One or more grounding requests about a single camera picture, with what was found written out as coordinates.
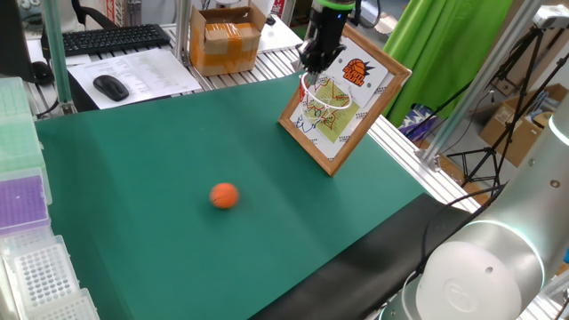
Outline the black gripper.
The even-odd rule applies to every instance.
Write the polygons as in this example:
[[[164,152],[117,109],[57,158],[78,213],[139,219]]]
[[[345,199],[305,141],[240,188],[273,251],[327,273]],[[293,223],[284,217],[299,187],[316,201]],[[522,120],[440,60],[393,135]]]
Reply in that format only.
[[[306,36],[295,49],[299,54],[297,70],[310,71],[310,84],[314,85],[345,49],[341,35],[353,4],[313,4],[309,15]]]

